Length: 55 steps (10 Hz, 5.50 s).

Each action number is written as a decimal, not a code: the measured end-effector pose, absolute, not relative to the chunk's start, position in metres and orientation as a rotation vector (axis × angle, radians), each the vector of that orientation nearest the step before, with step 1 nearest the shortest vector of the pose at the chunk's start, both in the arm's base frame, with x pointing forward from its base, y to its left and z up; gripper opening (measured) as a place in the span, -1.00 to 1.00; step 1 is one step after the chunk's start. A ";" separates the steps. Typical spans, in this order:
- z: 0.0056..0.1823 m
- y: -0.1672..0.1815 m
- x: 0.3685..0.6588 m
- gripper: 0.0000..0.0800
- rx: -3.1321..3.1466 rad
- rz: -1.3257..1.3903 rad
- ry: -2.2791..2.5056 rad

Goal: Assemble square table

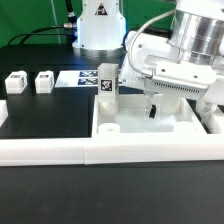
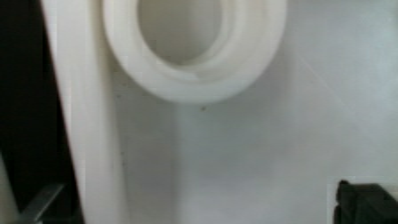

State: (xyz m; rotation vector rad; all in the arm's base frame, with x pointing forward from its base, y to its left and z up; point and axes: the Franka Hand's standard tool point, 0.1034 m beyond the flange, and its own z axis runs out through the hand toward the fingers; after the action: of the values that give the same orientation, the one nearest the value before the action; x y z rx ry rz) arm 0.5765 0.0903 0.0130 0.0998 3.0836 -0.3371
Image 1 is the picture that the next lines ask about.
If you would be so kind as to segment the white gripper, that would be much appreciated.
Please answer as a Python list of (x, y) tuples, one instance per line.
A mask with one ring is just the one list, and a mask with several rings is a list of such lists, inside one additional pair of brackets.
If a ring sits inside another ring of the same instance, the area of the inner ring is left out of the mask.
[[(132, 47), (130, 47), (132, 39), (135, 36), (136, 32), (131, 31), (126, 40), (127, 54), (121, 69), (121, 80), (125, 86), (148, 91), (144, 87), (145, 76), (149, 74), (149, 66), (145, 64), (145, 59), (148, 56), (186, 62), (178, 59), (179, 49), (170, 45), (167, 38), (142, 33)], [(216, 57), (214, 63), (209, 66), (215, 71), (216, 80), (209, 86), (205, 95), (198, 100), (224, 105), (224, 57)], [(144, 111), (145, 117), (159, 120), (159, 107), (152, 105), (149, 96), (144, 96), (144, 98), (146, 103)]]

